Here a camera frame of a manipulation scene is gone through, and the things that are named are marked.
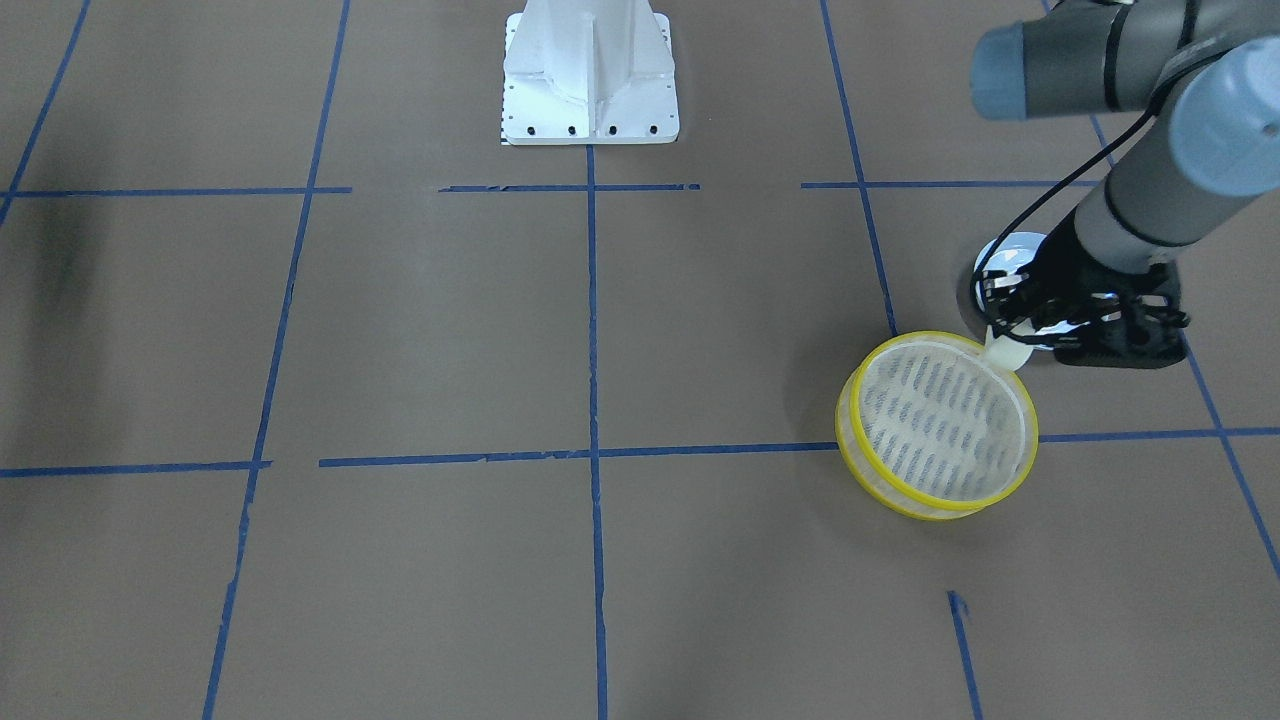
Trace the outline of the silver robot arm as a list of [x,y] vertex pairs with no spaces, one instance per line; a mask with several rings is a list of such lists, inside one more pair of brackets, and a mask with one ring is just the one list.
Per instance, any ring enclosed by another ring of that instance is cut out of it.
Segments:
[[1106,177],[1029,259],[975,260],[986,351],[1018,369],[1037,348],[1070,366],[1161,369],[1187,356],[1176,260],[1277,190],[1275,1],[1061,1],[991,29],[970,94],[988,120],[1135,113],[1085,168]]

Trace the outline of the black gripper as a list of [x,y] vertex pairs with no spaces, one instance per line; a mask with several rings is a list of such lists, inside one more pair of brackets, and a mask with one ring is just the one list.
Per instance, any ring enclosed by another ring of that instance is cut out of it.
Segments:
[[1073,232],[1052,232],[1019,282],[987,281],[1001,348],[1051,351],[1065,366],[1165,369],[1187,359],[1175,263],[1116,272]]

